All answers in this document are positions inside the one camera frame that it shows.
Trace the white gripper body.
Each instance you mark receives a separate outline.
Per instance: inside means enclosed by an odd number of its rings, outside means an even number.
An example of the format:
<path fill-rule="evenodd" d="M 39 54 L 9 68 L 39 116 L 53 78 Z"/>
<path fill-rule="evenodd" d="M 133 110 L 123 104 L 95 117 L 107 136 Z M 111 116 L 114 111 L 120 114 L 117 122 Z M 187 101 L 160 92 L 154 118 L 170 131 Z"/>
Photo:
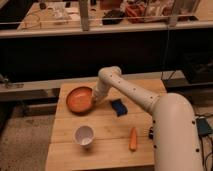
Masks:
<path fill-rule="evenodd" d="M 92 90 L 92 100 L 95 105 L 99 104 L 108 96 L 109 87 L 104 84 L 97 84 Z"/>

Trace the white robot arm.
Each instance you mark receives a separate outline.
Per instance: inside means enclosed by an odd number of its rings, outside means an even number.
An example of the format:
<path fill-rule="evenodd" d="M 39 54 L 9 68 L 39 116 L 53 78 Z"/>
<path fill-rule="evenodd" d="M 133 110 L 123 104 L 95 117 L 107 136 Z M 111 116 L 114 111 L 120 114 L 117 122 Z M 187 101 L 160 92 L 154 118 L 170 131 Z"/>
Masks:
<path fill-rule="evenodd" d="M 177 93 L 159 95 L 122 78 L 118 66 L 98 71 L 93 89 L 95 102 L 113 87 L 152 116 L 155 171 L 204 171 L 194 110 Z"/>

